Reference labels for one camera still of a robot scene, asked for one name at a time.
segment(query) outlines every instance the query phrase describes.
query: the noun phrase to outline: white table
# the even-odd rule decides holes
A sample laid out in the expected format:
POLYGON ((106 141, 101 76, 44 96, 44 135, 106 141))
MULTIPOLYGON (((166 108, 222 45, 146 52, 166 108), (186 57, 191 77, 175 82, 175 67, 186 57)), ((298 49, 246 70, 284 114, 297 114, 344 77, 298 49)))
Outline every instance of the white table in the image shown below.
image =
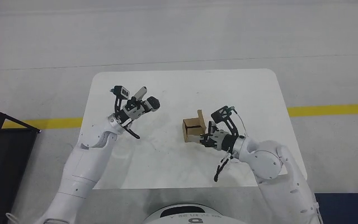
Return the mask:
MULTIPOLYGON (((132 125, 140 140, 128 133, 120 136, 95 189, 257 186, 249 166, 237 160, 215 183, 216 167, 225 153, 184 143, 184 118, 197 117, 197 109, 202 109, 207 124, 210 114, 225 105, 235 106, 250 137, 287 145, 307 178, 280 86, 271 70, 99 73, 92 81, 81 133, 114 112, 115 96, 109 89, 115 85, 124 86, 131 95, 147 86, 145 99, 154 96, 161 107, 132 125)), ((233 120, 243 133, 238 117, 233 116, 233 120)))

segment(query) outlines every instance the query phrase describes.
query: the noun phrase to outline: cable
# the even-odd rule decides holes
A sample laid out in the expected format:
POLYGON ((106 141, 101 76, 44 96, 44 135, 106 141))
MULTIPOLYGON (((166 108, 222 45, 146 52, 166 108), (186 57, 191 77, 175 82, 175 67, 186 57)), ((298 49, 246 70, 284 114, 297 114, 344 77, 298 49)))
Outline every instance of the cable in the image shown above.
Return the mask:
POLYGON ((247 131, 246 131, 246 127, 245 127, 244 121, 241 119, 240 115, 236 112, 235 109, 233 109, 233 111, 234 111, 234 112, 236 113, 236 115, 240 118, 240 121, 241 121, 241 123, 242 123, 242 126, 244 127, 244 135, 245 135, 246 137, 248 137, 248 134, 247 134, 247 131))
POLYGON ((224 166, 232 159, 232 155, 230 153, 227 153, 225 157, 220 161, 220 164, 218 165, 218 168, 216 168, 216 174, 214 176, 214 181, 218 182, 219 174, 223 171, 224 166))
POLYGON ((9 219, 10 222, 15 223, 15 224, 19 224, 20 221, 18 220, 18 218, 16 216, 14 216, 11 213, 5 213, 5 216, 9 219))

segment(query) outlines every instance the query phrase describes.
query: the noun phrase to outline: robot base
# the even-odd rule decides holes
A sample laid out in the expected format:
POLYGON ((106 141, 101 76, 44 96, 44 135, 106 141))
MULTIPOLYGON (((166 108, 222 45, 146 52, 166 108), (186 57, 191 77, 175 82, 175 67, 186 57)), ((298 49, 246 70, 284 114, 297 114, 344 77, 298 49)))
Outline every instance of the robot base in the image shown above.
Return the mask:
POLYGON ((151 214, 148 218, 143 221, 143 224, 152 222, 159 218, 165 216, 171 216, 174 214, 184 214, 184 213, 207 213, 207 214, 218 214, 221 215, 218 211, 213 210, 207 206, 202 206, 200 204, 177 204, 174 206, 167 206, 162 209, 157 210, 151 214))

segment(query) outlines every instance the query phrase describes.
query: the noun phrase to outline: yellow line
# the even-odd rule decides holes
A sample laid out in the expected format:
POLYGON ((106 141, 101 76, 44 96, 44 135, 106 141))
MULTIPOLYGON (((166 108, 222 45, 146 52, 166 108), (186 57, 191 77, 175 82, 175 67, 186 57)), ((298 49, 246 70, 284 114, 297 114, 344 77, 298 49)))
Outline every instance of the yellow line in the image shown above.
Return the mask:
MULTIPOLYGON (((56 128, 80 128, 82 118, 53 118, 40 120, 23 120, 26 124, 39 129, 56 129, 56 128)), ((14 122, 5 122, 2 128, 23 128, 23 126, 14 122)))
POLYGON ((327 105, 327 106, 296 106, 287 108, 289 115, 294 116, 324 116, 358 114, 358 104, 327 105))
MULTIPOLYGON (((290 117, 324 116, 358 114, 358 104, 327 106, 295 106, 287 108, 290 117)), ((83 118, 53 118, 40 120, 23 120, 23 122, 39 129, 80 128, 83 118)), ((2 128, 21 128, 22 126, 6 121, 2 128)))

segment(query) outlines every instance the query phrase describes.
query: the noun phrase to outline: box flap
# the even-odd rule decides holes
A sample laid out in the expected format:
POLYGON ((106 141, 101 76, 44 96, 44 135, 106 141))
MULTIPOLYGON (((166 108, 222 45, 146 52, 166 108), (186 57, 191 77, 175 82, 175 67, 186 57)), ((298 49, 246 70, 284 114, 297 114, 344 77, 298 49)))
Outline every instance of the box flap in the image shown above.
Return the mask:
POLYGON ((185 125, 189 127, 201 126, 198 118, 188 118, 183 120, 185 125))
POLYGON ((204 129, 204 133, 206 131, 206 126, 205 126, 205 120, 204 117, 202 115, 202 110, 197 110, 197 114, 199 116, 199 125, 202 126, 202 128, 204 129))

